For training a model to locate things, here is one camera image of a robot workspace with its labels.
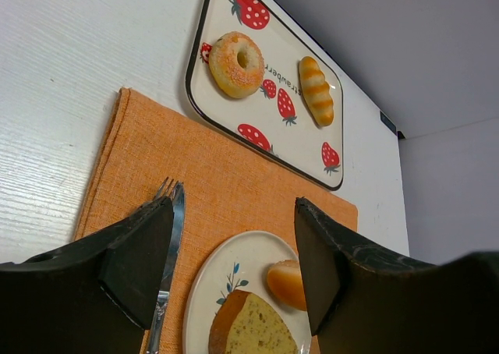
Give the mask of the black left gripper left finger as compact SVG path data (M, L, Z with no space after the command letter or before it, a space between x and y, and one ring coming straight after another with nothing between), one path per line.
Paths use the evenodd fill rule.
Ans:
M80 240L1 265L4 353L138 353L172 234L161 198Z

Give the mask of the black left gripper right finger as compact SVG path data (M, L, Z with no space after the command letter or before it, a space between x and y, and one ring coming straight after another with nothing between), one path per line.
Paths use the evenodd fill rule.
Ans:
M295 233L322 353L497 352L497 253L428 264L346 228L305 198L296 200Z

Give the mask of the round golden bun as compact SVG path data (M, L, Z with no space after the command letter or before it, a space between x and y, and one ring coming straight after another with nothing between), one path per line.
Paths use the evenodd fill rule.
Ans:
M283 260L268 268L267 286L282 303L301 311L307 311L306 298L299 262Z

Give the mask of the brown bread slice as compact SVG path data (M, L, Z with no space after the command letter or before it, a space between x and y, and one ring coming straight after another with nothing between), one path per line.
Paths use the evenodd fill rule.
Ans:
M211 324L209 353L297 353L290 330L257 294L235 290Z

